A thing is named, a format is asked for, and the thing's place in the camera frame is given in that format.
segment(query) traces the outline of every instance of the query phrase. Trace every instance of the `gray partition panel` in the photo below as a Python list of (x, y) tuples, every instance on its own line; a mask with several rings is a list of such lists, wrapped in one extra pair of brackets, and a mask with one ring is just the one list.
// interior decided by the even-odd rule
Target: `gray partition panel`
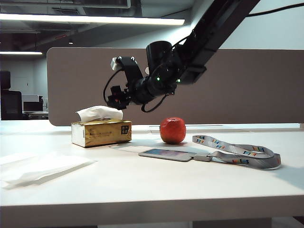
[[(106, 105), (102, 92), (113, 74), (112, 57), (117, 56), (134, 56), (143, 73), (147, 67), (145, 49), (54, 47), (48, 51), (49, 120), (53, 125), (70, 125), (80, 120), (75, 111)], [(172, 116), (187, 124), (304, 123), (303, 60), (304, 50), (221, 49), (197, 83), (179, 85), (176, 94), (151, 113), (130, 105), (123, 110), (124, 119), (133, 124), (159, 124)], [(121, 72), (110, 86), (125, 82)]]

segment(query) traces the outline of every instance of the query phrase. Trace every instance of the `floor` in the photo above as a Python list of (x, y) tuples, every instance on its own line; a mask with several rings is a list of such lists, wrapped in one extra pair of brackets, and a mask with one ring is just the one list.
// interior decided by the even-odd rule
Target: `floor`
[[(126, 224), (107, 225), (98, 228), (192, 228), (191, 222), (171, 222), (171, 223), (149, 223), (149, 224)], [(272, 228), (304, 228), (304, 225), (293, 217), (272, 218)]]

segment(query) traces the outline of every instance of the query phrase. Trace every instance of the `desk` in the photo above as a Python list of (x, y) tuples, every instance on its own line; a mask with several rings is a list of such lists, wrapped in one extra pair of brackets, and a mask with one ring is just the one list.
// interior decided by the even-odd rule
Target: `desk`
[(48, 112), (45, 111), (23, 111), (22, 113), (28, 115), (28, 117), (37, 117), (38, 119), (48, 116)]
[[(1, 121), (1, 156), (57, 151), (98, 160), (34, 185), (1, 188), (1, 227), (303, 216), (304, 129), (252, 126), (188, 126), (190, 133), (179, 150), (212, 151), (191, 143), (192, 129), (230, 143), (268, 147), (281, 154), (280, 169), (154, 159), (109, 146), (85, 149), (71, 143), (70, 127), (55, 127), (47, 120)], [(129, 145), (176, 149), (151, 132), (149, 126), (133, 126)]]

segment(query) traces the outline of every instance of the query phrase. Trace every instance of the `lanyard clip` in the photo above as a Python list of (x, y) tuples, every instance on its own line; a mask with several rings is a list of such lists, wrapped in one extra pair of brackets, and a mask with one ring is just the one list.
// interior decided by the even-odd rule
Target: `lanyard clip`
[(209, 162), (212, 160), (212, 157), (209, 157), (210, 154), (207, 155), (202, 155), (202, 154), (196, 154), (193, 156), (193, 159), (196, 161), (201, 161), (201, 162)]

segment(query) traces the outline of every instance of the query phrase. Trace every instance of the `robotic arm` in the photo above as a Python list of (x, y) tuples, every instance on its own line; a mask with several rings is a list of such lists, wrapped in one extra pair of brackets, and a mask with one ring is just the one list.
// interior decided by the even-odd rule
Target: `robotic arm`
[[(142, 111), (154, 110), (167, 95), (173, 95), (178, 84), (193, 84), (206, 71), (205, 64), (225, 42), (259, 0), (214, 0), (183, 45), (156, 41), (146, 48), (150, 74), (143, 77), (133, 57), (113, 58), (113, 70), (124, 71), (127, 84), (112, 86), (107, 105), (119, 110), (129, 103), (142, 105)], [(156, 107), (145, 111), (145, 105), (164, 95)]]

